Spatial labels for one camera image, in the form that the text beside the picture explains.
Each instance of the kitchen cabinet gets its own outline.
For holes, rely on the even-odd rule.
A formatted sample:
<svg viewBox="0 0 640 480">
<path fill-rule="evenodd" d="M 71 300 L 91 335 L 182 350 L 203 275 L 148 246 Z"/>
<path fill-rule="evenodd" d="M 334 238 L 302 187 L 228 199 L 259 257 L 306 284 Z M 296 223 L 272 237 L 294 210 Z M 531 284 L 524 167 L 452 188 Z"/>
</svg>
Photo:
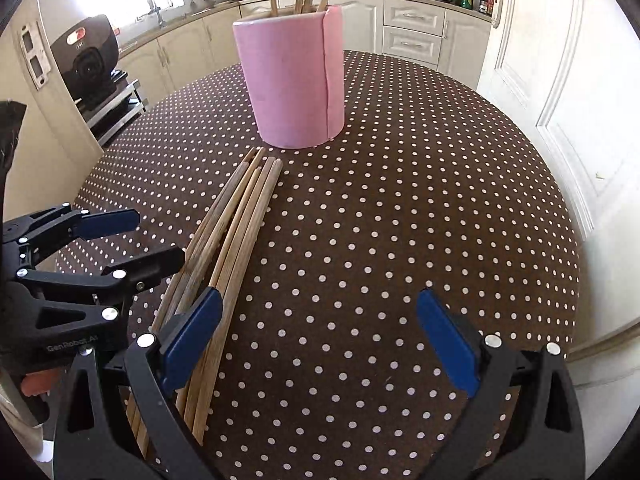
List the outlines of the kitchen cabinet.
<svg viewBox="0 0 640 480">
<path fill-rule="evenodd" d="M 345 50 L 382 54 L 385 0 L 329 0 L 342 7 Z"/>
<path fill-rule="evenodd" d="M 176 89 L 214 70 L 209 39 L 202 20 L 163 34 L 158 38 L 158 44 Z"/>
<path fill-rule="evenodd" d="M 405 0 L 385 0 L 385 25 L 442 36 L 442 7 Z"/>
<path fill-rule="evenodd" d="M 491 23 L 447 9 L 438 72 L 475 90 L 490 31 Z"/>
<path fill-rule="evenodd" d="M 202 19 L 213 58 L 212 72 L 240 63 L 234 22 L 240 19 L 240 9 L 222 10 Z"/>
<path fill-rule="evenodd" d="M 385 26 L 382 52 L 437 64 L 441 42 L 442 38 L 433 34 Z"/>
<path fill-rule="evenodd" d="M 140 80 L 150 107 L 175 90 L 158 40 L 150 41 L 121 58 L 117 67 L 129 73 L 129 80 Z"/>
</svg>

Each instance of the white door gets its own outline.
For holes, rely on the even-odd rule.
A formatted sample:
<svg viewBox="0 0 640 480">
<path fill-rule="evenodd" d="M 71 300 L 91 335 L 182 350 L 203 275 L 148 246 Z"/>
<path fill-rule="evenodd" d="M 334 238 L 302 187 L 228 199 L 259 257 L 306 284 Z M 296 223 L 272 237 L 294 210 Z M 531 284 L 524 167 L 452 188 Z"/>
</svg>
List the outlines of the white door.
<svg viewBox="0 0 640 480">
<path fill-rule="evenodd" d="M 118 68 L 129 73 L 130 81 L 140 80 L 150 107 L 175 90 L 156 40 L 118 60 Z"/>
<path fill-rule="evenodd" d="M 329 0 L 342 7 L 344 49 L 382 54 L 384 0 Z"/>
<path fill-rule="evenodd" d="M 163 34 L 158 44 L 176 89 L 213 72 L 209 39 L 202 20 Z"/>
<path fill-rule="evenodd" d="M 490 30 L 489 22 L 447 9 L 438 72 L 475 90 Z"/>
<path fill-rule="evenodd" d="M 541 153 L 574 220 L 581 273 L 569 368 L 588 474 L 640 404 L 640 340 L 622 344 L 640 322 L 638 104 L 628 78 L 639 72 L 640 41 L 615 0 L 502 0 L 478 84 Z"/>
<path fill-rule="evenodd" d="M 214 71 L 240 63 L 234 37 L 234 22 L 239 19 L 239 7 L 222 10 L 202 19 L 213 57 Z"/>
</svg>

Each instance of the table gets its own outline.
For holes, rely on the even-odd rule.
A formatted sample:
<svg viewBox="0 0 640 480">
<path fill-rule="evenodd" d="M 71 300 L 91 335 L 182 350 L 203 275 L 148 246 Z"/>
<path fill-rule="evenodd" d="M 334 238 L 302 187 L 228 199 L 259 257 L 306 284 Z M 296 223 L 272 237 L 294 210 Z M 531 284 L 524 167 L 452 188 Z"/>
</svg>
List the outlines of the table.
<svg viewBox="0 0 640 480">
<path fill-rule="evenodd" d="M 514 348 L 574 326 L 578 259 L 553 176 L 494 106 L 453 79 L 347 52 L 346 126 L 279 150 L 216 383 L 204 448 L 229 479 L 416 478 L 466 403 L 415 319 L 432 286 Z M 71 244 L 64 272 L 99 272 L 186 247 L 250 146 L 260 144 L 239 66 L 175 92 L 105 152 L 76 205 L 134 207 L 139 230 Z M 135 298 L 132 338 L 162 290 Z M 485 461 L 514 407 L 507 395 Z"/>
</svg>

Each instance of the countertop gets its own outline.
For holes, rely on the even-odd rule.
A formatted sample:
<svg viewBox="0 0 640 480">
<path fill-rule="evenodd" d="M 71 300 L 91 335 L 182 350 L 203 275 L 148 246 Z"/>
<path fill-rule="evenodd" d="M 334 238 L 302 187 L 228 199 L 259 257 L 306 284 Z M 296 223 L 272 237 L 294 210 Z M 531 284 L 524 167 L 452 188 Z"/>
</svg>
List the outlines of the countertop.
<svg viewBox="0 0 640 480">
<path fill-rule="evenodd" d="M 264 2 L 267 0 L 242 0 L 241 2 L 222 2 L 220 4 L 215 5 L 210 9 L 204 9 L 194 14 L 187 15 L 185 17 L 175 18 L 168 22 L 168 24 L 159 28 L 156 27 L 153 30 L 146 32 L 145 34 L 140 35 L 135 40 L 129 41 L 129 43 L 125 43 L 120 47 L 120 57 L 127 56 L 131 54 L 133 51 L 139 49 L 141 46 L 146 45 L 149 41 L 153 41 L 156 38 L 159 38 L 163 34 L 171 32 L 176 28 L 179 28 L 187 23 L 195 22 L 196 20 L 200 20 L 201 18 L 205 18 L 206 16 L 210 16 L 215 14 L 216 12 L 222 12 L 223 10 L 233 9 L 234 7 L 240 7 L 245 4 L 254 4 L 257 2 Z M 468 10 L 463 9 L 462 7 L 458 7 L 452 4 L 447 4 L 445 2 L 441 2 L 439 0 L 407 0 L 409 2 L 418 2 L 421 4 L 429 4 L 436 7 L 443 7 L 444 9 L 455 10 L 456 12 L 462 12 L 463 14 L 468 14 L 469 16 L 473 16 L 478 18 L 479 20 L 484 20 L 486 22 L 491 21 L 491 16 L 486 16 L 485 14 L 481 14 L 476 10 Z"/>
</svg>

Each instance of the screw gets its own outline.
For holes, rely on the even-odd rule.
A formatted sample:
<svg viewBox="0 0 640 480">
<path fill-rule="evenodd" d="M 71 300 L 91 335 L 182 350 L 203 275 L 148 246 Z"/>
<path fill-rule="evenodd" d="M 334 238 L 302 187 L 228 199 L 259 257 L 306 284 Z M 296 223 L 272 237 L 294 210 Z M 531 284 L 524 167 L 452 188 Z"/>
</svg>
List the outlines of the screw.
<svg viewBox="0 0 640 480">
<path fill-rule="evenodd" d="M 156 341 L 156 337 L 153 334 L 143 334 L 138 338 L 138 346 L 140 348 L 147 348 Z"/>
<path fill-rule="evenodd" d="M 558 344 L 551 342 L 546 344 L 546 351 L 551 355 L 560 355 L 561 349 Z"/>
<path fill-rule="evenodd" d="M 502 339 L 495 334 L 489 334 L 484 338 L 484 344 L 491 348 L 500 348 L 502 345 Z"/>
<path fill-rule="evenodd" d="M 102 311 L 102 318 L 107 321 L 113 321 L 118 317 L 118 311 L 112 306 L 108 306 Z"/>
</svg>

